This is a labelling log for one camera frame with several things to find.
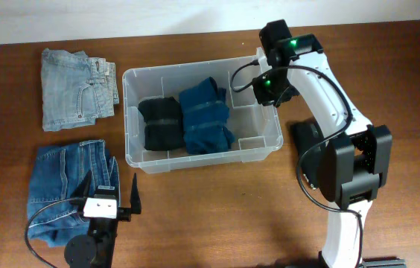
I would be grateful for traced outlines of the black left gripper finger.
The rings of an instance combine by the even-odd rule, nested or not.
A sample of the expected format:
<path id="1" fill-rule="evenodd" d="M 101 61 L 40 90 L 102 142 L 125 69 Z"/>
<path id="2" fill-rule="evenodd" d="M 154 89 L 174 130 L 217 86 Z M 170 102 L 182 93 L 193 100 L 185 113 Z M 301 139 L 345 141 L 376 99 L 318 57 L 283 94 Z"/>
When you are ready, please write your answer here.
<path id="1" fill-rule="evenodd" d="M 141 199 L 138 189 L 137 174 L 133 175 L 132 188 L 130 194 L 131 214 L 141 214 Z"/>
<path id="2" fill-rule="evenodd" d="M 77 186 L 77 188 L 71 194 L 71 197 L 88 197 L 92 183 L 92 172 L 89 170 L 84 176 L 83 181 Z"/>

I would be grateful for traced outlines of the black garment with tape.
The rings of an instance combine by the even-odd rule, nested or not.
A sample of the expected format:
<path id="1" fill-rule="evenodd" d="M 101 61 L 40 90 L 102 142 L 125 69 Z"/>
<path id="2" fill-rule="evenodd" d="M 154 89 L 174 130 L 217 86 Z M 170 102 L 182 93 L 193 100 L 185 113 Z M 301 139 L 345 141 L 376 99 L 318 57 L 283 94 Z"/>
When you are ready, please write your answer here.
<path id="1" fill-rule="evenodd" d="M 296 145 L 298 156 L 308 151 L 315 144 L 324 139 L 321 129 L 315 118 L 309 118 L 302 122 L 296 122 L 290 127 L 293 141 Z M 305 156 L 301 164 L 302 174 L 312 189 L 317 189 L 319 183 L 317 180 L 317 168 L 325 151 L 325 145 L 311 150 Z"/>
<path id="2" fill-rule="evenodd" d="M 138 110 L 145 122 L 146 150 L 167 151 L 185 146 L 183 114 L 174 97 L 143 100 Z"/>

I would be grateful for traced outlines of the teal blue garment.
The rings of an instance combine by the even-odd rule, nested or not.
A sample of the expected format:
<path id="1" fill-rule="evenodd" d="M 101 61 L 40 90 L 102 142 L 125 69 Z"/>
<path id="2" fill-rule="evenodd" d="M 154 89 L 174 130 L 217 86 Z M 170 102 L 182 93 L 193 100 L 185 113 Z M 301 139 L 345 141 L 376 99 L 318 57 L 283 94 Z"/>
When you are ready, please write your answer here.
<path id="1" fill-rule="evenodd" d="M 227 127 L 226 89 L 220 88 L 213 77 L 180 92 L 179 103 L 187 153 L 223 153 L 231 149 L 235 137 Z"/>

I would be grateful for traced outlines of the light blue jeans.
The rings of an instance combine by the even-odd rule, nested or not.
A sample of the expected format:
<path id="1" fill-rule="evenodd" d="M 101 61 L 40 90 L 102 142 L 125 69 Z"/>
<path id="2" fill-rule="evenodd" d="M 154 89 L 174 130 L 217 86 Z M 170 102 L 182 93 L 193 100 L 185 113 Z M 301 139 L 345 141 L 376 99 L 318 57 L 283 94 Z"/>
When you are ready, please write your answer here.
<path id="1" fill-rule="evenodd" d="M 42 128 L 46 132 L 95 124 L 119 104 L 116 66 L 84 51 L 46 48 L 41 57 Z"/>

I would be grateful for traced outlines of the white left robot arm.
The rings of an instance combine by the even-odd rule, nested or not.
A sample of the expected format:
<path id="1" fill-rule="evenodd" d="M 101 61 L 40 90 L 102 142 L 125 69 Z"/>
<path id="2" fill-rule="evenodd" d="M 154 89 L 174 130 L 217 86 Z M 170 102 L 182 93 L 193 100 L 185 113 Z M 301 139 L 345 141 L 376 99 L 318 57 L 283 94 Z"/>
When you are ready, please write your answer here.
<path id="1" fill-rule="evenodd" d="M 130 207 L 118 204 L 117 188 L 100 185 L 90 194 L 92 172 L 89 171 L 71 197 L 77 213 L 89 221 L 85 234 L 73 237 L 64 250 L 70 268 L 111 267 L 117 238 L 118 224 L 130 222 L 133 214 L 141 213 L 137 175 L 133 176 Z"/>

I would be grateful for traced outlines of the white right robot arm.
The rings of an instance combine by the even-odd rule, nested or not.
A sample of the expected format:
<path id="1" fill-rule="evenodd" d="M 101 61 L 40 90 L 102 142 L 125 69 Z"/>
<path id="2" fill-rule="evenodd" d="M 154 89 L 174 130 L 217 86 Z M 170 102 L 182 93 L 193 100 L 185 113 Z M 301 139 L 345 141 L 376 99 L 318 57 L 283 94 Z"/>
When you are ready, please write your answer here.
<path id="1" fill-rule="evenodd" d="M 404 267 L 397 258 L 362 258 L 366 216 L 386 184 L 389 128 L 374 126 L 350 101 L 312 33 L 293 36 L 285 20 L 278 20 L 267 23 L 259 38 L 262 73 L 250 83 L 257 101 L 278 107 L 300 95 L 313 114 L 290 131 L 299 157 L 299 187 L 328 212 L 316 267 Z"/>

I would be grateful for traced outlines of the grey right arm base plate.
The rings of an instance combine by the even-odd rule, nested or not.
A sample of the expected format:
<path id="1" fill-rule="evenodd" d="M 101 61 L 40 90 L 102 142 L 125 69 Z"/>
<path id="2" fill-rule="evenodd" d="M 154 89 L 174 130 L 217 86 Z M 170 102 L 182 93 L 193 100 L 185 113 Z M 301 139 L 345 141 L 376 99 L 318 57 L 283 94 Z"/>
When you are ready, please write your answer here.
<path id="1" fill-rule="evenodd" d="M 400 258 L 366 259 L 359 268 L 407 268 L 407 263 Z"/>

